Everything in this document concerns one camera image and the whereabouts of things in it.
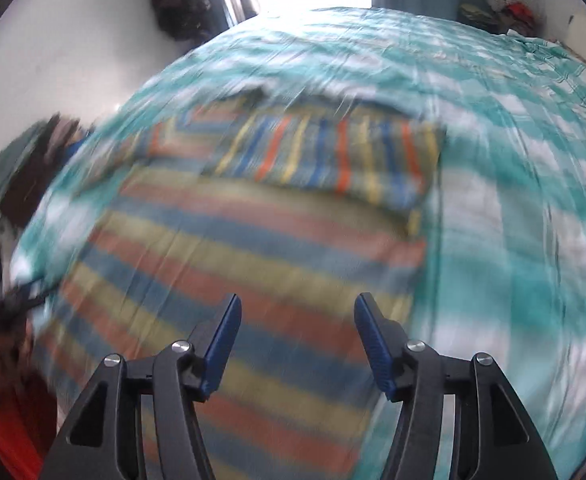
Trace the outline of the person's left hand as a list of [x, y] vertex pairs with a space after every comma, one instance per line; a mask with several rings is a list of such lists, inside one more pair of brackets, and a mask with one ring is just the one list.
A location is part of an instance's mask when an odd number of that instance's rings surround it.
[[0, 399], [29, 374], [33, 342], [29, 321], [14, 325], [8, 332], [0, 332]]

